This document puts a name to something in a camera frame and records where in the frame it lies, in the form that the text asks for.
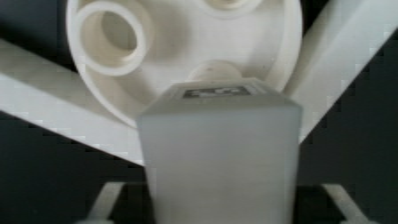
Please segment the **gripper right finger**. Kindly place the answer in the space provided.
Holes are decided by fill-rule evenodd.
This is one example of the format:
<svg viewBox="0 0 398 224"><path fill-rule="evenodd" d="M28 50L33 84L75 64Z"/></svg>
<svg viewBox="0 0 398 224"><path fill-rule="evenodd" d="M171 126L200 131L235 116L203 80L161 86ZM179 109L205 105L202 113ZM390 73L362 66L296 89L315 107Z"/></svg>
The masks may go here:
<svg viewBox="0 0 398 224"><path fill-rule="evenodd" d="M346 217L340 224L381 224L365 215L344 186L338 184L324 184L322 187Z"/></svg>

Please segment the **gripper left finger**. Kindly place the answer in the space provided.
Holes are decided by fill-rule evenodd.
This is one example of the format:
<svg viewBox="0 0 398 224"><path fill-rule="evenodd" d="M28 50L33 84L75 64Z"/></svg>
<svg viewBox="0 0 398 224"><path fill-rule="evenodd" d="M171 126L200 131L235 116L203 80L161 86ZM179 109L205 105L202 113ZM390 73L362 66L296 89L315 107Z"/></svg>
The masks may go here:
<svg viewBox="0 0 398 224"><path fill-rule="evenodd" d="M115 224L115 221L111 220L111 214L123 187L123 182L106 183L83 224Z"/></svg>

